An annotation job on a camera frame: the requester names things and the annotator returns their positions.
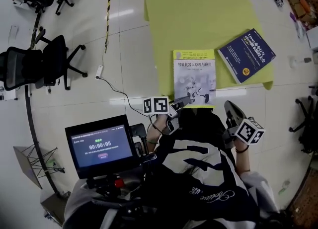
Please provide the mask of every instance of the cardboard box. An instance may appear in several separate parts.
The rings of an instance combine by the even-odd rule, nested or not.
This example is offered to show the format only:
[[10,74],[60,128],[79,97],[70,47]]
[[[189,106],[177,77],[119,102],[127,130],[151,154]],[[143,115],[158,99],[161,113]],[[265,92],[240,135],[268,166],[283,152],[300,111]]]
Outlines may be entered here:
[[288,0],[288,2],[297,19],[310,24],[316,23],[317,19],[306,13],[304,7],[300,3],[300,0]]

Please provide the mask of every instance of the book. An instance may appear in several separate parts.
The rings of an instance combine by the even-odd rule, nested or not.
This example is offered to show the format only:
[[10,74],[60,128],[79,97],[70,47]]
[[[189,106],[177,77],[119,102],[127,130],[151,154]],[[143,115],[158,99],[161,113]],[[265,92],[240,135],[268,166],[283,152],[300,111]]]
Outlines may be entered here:
[[185,108],[214,107],[214,50],[173,51],[174,99],[190,97]]
[[218,50],[237,83],[242,83],[270,63],[275,53],[255,29]]

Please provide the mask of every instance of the sleeve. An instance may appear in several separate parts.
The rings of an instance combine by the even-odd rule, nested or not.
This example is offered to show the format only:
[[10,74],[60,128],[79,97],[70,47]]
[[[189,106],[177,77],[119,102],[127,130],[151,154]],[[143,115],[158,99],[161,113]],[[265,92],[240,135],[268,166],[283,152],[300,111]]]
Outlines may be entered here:
[[66,203],[64,218],[67,221],[81,206],[89,203],[94,197],[101,195],[94,190],[88,189],[86,181],[80,179],[74,186],[74,189]]
[[258,172],[245,172],[240,177],[260,208],[261,217],[266,218],[269,213],[279,212],[273,190],[263,176]]

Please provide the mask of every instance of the timer display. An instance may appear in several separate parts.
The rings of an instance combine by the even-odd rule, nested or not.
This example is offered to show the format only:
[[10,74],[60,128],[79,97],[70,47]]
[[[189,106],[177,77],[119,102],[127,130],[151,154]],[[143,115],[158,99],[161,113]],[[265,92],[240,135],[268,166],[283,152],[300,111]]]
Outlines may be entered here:
[[124,125],[71,136],[79,167],[132,156]]
[[102,147],[107,147],[107,146],[111,146],[111,142],[104,142],[104,143],[100,143],[100,144],[96,144],[96,145],[89,145],[89,149],[94,150],[96,148],[102,148]]

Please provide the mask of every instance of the hand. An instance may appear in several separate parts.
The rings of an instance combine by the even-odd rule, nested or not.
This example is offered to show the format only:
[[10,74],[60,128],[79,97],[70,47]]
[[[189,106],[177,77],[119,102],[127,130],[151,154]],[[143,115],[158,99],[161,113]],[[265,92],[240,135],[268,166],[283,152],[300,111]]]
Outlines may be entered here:
[[156,126],[156,128],[158,128],[160,131],[165,129],[167,118],[168,116],[166,114],[159,114],[156,121],[154,122],[154,125]]
[[247,144],[242,142],[239,138],[236,138],[234,141],[235,148],[237,151],[241,152],[247,148]]

